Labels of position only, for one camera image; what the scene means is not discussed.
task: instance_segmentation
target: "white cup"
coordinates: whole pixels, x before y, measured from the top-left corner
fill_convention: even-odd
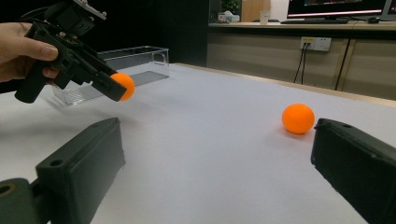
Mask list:
[[[270,18],[269,10],[260,11],[260,25],[266,25],[268,23],[269,18]]]

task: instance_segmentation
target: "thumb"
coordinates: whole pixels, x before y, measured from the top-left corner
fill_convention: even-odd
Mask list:
[[[52,45],[27,37],[10,38],[4,51],[9,56],[24,55],[41,61],[53,61],[58,57],[58,50]]]

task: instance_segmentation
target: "keyboard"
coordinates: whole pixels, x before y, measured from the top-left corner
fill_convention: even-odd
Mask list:
[[[349,19],[282,21],[280,24],[347,24]]]

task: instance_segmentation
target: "ping pong ball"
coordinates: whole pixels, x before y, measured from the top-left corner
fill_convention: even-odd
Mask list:
[[[134,94],[134,80],[130,76],[123,73],[116,73],[110,77],[120,83],[126,89],[126,92],[121,96],[120,100],[125,101],[131,98],[131,96]]]
[[[282,122],[291,133],[306,133],[314,125],[315,114],[307,105],[293,104],[283,111]]]

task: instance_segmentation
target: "human hand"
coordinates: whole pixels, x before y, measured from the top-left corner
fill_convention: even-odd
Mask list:
[[[35,60],[53,61],[58,50],[50,44],[25,37],[32,24],[0,23],[0,82],[25,78]],[[46,67],[43,75],[56,78],[58,70]]]

